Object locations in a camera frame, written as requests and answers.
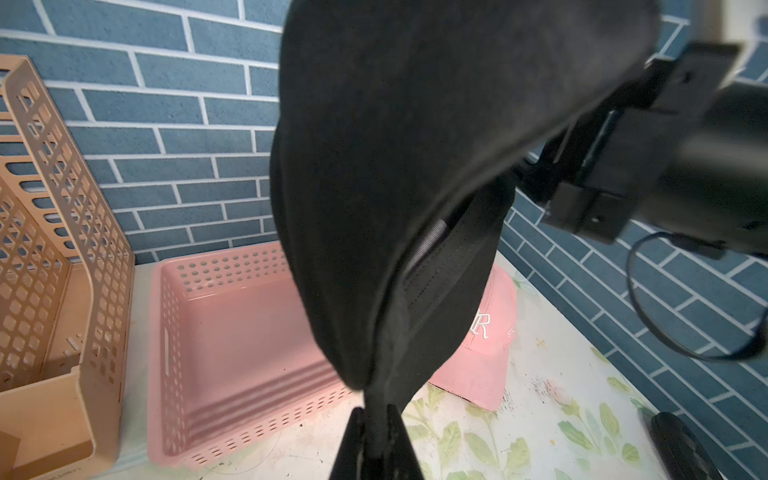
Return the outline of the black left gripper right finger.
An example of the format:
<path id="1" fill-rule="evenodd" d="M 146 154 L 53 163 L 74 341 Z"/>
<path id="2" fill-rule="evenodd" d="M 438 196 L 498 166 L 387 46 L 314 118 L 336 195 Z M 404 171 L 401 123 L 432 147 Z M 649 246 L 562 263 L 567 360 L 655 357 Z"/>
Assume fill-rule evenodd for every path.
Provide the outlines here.
<path id="1" fill-rule="evenodd" d="M 383 462 L 384 479 L 424 479 L 400 411 L 392 404 L 387 406 L 387 444 Z"/>

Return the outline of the pink baseball cap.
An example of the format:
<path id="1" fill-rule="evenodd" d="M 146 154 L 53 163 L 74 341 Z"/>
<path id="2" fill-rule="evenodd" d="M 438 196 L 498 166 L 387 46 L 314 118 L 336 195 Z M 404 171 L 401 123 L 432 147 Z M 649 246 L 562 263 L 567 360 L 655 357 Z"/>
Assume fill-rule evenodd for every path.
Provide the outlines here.
<path id="1" fill-rule="evenodd" d="M 504 396 L 516 327 L 515 283 L 503 268 L 494 265 L 467 335 L 429 383 L 482 409 L 497 410 Z"/>

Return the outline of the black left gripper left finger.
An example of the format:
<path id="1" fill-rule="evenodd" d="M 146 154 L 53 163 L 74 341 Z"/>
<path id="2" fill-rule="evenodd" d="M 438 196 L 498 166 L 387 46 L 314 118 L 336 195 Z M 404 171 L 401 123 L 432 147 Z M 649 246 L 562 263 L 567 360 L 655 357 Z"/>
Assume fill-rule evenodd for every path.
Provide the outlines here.
<path id="1" fill-rule="evenodd" d="M 330 480 L 361 480 L 365 447 L 365 410 L 355 407 L 346 425 Z"/>

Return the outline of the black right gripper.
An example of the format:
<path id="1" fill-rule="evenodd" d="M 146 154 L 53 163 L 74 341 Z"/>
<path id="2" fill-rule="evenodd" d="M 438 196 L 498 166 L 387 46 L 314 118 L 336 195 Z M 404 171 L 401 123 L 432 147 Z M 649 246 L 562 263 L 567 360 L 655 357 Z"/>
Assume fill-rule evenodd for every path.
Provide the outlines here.
<path id="1" fill-rule="evenodd" d="M 612 243 L 676 158 L 735 65 L 735 44 L 692 42 L 650 61 L 518 166 L 545 223 Z"/>

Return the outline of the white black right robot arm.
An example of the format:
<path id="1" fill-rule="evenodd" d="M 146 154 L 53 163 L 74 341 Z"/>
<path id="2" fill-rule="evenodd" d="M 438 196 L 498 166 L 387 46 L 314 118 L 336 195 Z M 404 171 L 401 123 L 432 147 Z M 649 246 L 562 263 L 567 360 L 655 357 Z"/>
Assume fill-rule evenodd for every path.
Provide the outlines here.
<path id="1" fill-rule="evenodd" d="M 718 259 L 767 254 L 767 91 L 730 83 L 734 45 L 654 60 L 514 171 L 547 224 L 614 242 L 634 220 Z"/>

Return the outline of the black baseball cap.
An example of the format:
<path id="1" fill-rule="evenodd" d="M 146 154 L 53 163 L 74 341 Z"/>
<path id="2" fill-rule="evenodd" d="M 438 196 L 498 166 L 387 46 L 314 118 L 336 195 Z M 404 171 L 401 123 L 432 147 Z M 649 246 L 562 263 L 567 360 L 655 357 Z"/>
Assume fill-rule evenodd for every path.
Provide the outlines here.
<path id="1" fill-rule="evenodd" d="M 316 341 L 365 398 L 365 453 L 457 348 L 480 289 L 412 310 L 412 259 L 469 203 L 492 256 L 506 172 L 640 71 L 654 1 L 295 1 L 279 60 L 274 221 Z"/>

